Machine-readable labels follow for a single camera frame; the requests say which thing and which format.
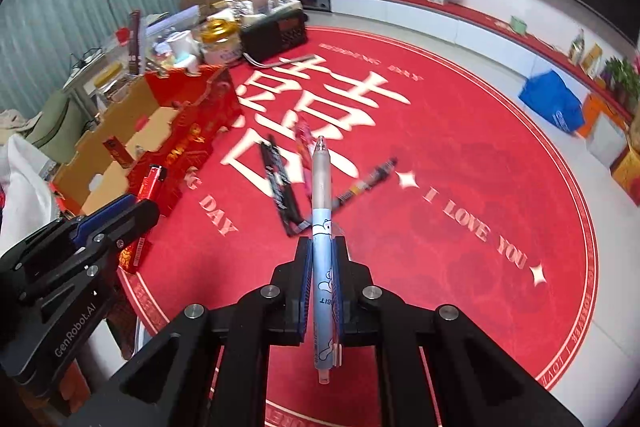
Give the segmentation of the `blue cartoon pen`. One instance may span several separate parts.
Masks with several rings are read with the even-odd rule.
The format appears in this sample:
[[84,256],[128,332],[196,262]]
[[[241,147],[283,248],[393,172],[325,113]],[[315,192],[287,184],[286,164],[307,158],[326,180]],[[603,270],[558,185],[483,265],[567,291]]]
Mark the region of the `blue cartoon pen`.
[[314,297],[314,367],[320,385],[330,382],[337,366],[334,313],[331,157],[326,140],[317,139],[311,165],[312,297]]

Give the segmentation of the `grey clear gel pen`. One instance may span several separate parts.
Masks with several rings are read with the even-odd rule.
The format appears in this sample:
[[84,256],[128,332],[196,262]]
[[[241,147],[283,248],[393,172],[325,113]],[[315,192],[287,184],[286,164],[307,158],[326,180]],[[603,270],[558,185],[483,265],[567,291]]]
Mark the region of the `grey clear gel pen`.
[[342,194],[332,200],[332,210],[336,211],[346,206],[352,199],[360,194],[371,191],[373,187],[384,182],[395,170],[397,158],[392,157],[383,164],[376,166],[364,179],[356,181]]

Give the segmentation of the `red cardboard fruit box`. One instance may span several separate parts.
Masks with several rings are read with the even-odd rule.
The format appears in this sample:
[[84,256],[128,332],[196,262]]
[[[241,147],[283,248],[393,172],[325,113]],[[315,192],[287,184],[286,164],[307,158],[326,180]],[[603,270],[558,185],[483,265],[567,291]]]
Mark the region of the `red cardboard fruit box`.
[[[186,175],[204,166],[219,131],[241,115],[226,66],[204,65],[196,74],[148,72],[130,83],[125,98],[110,105],[96,129],[78,140],[72,159],[58,169],[50,187],[66,215],[88,215],[119,196],[138,195],[151,168],[160,166],[165,179],[153,199],[168,217]],[[134,158],[131,168],[122,169],[103,146],[112,135]]]

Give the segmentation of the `small red box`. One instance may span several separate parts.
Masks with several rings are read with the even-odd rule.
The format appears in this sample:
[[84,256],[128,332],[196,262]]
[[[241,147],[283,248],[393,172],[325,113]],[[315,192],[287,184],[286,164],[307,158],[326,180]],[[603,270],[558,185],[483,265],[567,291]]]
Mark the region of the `small red box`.
[[129,169],[134,165],[134,158],[129,154],[126,146],[120,142],[116,135],[112,135],[103,142],[103,146],[107,149],[111,158],[122,167]]

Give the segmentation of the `red gel pen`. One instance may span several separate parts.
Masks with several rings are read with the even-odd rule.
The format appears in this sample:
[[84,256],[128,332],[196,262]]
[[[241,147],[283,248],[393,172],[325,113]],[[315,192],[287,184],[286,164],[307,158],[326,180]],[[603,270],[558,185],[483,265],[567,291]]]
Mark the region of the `red gel pen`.
[[308,122],[299,116],[294,126],[294,135],[297,147],[297,154],[302,165],[304,185],[307,195],[312,191],[312,149],[314,148],[314,137],[311,135]]

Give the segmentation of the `round red wedding rug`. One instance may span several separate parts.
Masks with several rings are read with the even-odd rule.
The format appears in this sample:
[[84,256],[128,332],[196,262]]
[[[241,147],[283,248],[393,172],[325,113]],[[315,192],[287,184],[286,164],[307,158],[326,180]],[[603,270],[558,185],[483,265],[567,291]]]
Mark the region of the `round red wedding rug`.
[[326,139],[335,193],[397,162],[333,219],[375,283],[419,307],[453,303],[544,387],[559,381],[591,321],[598,250],[574,174],[520,104],[446,58],[347,29],[312,28],[292,64],[231,76],[242,116],[122,280],[151,331],[189,303],[235,303],[294,256],[260,148],[277,142],[303,197],[304,120]]

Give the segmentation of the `black marker pen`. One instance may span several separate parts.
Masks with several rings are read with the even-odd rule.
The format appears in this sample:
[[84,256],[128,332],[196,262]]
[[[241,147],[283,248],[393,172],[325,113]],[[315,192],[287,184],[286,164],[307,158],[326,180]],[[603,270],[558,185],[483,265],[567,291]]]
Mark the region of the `black marker pen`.
[[308,222],[300,213],[299,205],[293,191],[292,183],[284,167],[283,157],[272,134],[267,141],[259,144],[262,165],[271,188],[272,199],[284,231],[288,237],[303,233]]

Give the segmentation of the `black radio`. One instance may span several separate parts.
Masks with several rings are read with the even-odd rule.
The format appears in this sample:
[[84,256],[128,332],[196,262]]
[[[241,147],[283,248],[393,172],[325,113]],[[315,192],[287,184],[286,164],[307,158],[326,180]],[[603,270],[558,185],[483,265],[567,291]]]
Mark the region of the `black radio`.
[[279,12],[261,18],[240,29],[243,57],[250,64],[262,64],[270,58],[302,46],[308,41],[303,10]]

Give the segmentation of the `white cup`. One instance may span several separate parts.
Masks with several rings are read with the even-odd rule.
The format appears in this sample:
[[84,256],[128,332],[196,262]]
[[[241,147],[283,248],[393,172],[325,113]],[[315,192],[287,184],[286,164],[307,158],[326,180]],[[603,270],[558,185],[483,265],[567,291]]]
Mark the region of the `white cup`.
[[176,62],[184,60],[188,55],[198,56],[200,53],[190,30],[173,32],[167,37],[166,43],[171,48]]

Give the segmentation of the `tall dark red box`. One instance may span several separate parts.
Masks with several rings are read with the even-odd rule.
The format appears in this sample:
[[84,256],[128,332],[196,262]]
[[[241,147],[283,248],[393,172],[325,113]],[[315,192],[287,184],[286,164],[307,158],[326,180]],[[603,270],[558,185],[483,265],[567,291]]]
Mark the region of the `tall dark red box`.
[[131,76],[140,74],[140,44],[139,32],[141,23],[141,11],[135,9],[129,14],[129,40],[128,40],[128,70]]

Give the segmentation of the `blue bag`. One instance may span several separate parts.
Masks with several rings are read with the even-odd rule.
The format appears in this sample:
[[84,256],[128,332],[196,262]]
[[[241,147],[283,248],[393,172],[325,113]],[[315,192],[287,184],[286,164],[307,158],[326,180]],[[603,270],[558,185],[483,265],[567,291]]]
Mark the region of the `blue bag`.
[[573,134],[585,124],[582,103],[553,70],[528,78],[518,98],[567,134]]

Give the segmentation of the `gold lid jar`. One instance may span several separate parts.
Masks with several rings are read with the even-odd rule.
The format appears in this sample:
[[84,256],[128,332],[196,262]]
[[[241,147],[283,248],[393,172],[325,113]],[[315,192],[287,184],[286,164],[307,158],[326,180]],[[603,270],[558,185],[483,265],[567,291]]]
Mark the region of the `gold lid jar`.
[[208,65],[229,66],[242,58],[240,25],[214,18],[200,28],[198,34],[203,60]]

